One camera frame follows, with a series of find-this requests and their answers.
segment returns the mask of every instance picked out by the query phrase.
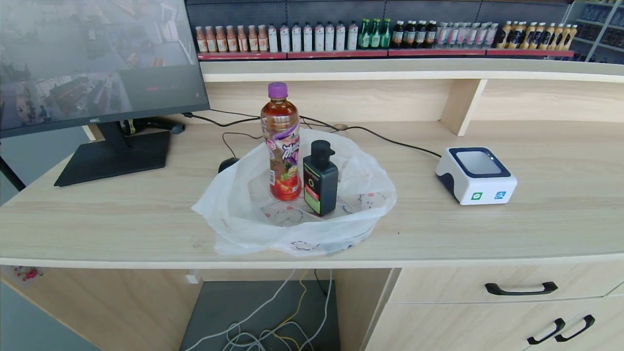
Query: yellow cable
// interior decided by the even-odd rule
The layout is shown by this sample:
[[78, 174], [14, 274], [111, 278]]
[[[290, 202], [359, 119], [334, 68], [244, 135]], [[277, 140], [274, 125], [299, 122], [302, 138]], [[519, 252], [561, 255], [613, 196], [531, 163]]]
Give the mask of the yellow cable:
[[[306, 288], [306, 286], [303, 285], [302, 280], [303, 280], [303, 278], [305, 278], [306, 274], [308, 274], [309, 271], [310, 271], [309, 269], [306, 269], [305, 272], [303, 272], [303, 274], [299, 278], [299, 285], [301, 285], [303, 287], [303, 293], [301, 293], [301, 297], [299, 298], [299, 304], [297, 305], [297, 311], [295, 311], [295, 314], [293, 314], [292, 316], [288, 317], [287, 319], [284, 319], [284, 321], [282, 323], [280, 323], [278, 325], [278, 327], [281, 327], [282, 325], [288, 323], [291, 319], [295, 318], [295, 316], [297, 316], [299, 314], [299, 309], [301, 308], [301, 302], [303, 301], [303, 297], [308, 292], [308, 288]], [[295, 339], [289, 338], [289, 337], [282, 337], [282, 336], [278, 335], [277, 333], [274, 333], [274, 334], [275, 334], [275, 336], [277, 336], [280, 339], [290, 340], [290, 341], [294, 342], [295, 345], [297, 346], [297, 350], [299, 350], [299, 344], [297, 343], [297, 341]]]

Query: green bottle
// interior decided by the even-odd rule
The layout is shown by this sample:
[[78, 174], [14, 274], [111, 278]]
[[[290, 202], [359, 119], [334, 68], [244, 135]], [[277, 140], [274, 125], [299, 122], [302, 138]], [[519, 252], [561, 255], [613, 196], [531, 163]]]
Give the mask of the green bottle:
[[369, 46], [370, 40], [371, 40], [371, 36], [368, 33], [368, 22], [369, 20], [367, 18], [364, 18], [362, 20], [362, 27], [361, 30], [358, 34], [358, 47], [360, 49], [366, 49]]
[[379, 34], [379, 22], [381, 22], [379, 18], [373, 19], [373, 31], [371, 34], [371, 47], [373, 49], [377, 49], [379, 47], [379, 42], [381, 41], [381, 35]]
[[384, 34], [381, 35], [381, 47], [383, 47], [384, 49], [387, 49], [390, 46], [390, 37], [392, 36], [392, 34], [390, 34], [390, 19], [386, 18], [384, 20], [385, 23], [385, 30], [384, 30]]

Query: pegboard wall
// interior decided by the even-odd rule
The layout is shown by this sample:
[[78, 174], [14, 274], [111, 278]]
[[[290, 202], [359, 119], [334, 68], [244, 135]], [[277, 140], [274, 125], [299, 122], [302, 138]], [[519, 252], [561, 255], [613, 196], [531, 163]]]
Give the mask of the pegboard wall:
[[565, 0], [541, 1], [396, 1], [396, 0], [187, 0], [191, 27], [269, 24], [306, 21], [348, 24], [362, 18], [444, 22], [560, 22]]

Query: computer mouse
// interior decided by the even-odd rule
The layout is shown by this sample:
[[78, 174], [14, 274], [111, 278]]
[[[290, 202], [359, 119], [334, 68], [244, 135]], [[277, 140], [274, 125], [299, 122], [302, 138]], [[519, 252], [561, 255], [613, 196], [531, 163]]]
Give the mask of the computer mouse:
[[219, 172], [218, 173], [223, 172], [224, 169], [226, 169], [227, 167], [230, 167], [231, 165], [235, 164], [236, 162], [238, 162], [238, 160], [239, 159], [237, 159], [236, 157], [231, 157], [231, 158], [229, 158], [227, 160], [224, 160], [219, 165]]

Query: computer monitor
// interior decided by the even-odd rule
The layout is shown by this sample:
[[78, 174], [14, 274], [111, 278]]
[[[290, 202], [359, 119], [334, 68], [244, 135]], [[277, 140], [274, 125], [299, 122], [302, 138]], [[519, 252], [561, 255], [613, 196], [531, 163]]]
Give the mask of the computer monitor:
[[164, 167], [170, 133], [119, 121], [209, 109], [184, 0], [0, 1], [0, 138], [97, 124], [64, 186]]

